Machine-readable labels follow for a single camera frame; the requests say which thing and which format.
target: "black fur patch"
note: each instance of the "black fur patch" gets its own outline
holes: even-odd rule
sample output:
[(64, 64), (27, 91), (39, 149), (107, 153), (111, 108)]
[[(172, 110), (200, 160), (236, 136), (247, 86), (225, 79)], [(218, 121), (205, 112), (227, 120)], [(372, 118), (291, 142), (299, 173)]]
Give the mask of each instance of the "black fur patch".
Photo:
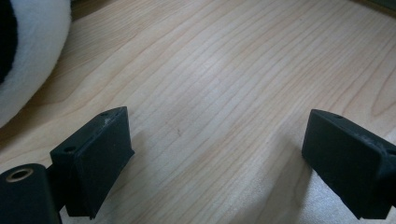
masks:
[(17, 25), (10, 0), (0, 0), (0, 84), (14, 62), (18, 45)]

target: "screw hole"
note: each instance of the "screw hole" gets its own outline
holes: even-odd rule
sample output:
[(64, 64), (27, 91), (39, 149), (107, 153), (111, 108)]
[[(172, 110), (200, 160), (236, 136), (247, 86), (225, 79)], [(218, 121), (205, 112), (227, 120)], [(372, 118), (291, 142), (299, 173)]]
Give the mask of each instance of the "screw hole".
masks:
[(72, 154), (76, 150), (76, 147), (67, 147), (64, 149), (65, 153)]
[(8, 183), (18, 182), (23, 180), (24, 178), (28, 177), (33, 173), (32, 168), (22, 168), (20, 170), (12, 172), (9, 176), (7, 176), (6, 181)]

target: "stuffed animal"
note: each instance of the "stuffed animal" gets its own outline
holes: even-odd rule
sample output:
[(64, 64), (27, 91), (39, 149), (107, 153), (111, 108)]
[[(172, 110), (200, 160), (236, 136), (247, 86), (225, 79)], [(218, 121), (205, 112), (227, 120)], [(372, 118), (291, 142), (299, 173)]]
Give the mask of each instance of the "stuffed animal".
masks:
[(0, 0), (0, 127), (50, 75), (70, 21), (70, 0)]

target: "wood grain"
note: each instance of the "wood grain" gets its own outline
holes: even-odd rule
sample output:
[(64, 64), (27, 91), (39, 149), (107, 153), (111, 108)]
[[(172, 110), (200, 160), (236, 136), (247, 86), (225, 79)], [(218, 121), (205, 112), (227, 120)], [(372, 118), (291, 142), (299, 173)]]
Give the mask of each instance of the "wood grain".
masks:
[(64, 223), (358, 221), (301, 157), (312, 108), (396, 143), (394, 14), (347, 0), (80, 0), (48, 81), (0, 130), (0, 171), (50, 165), (127, 105), (136, 154), (97, 218)]

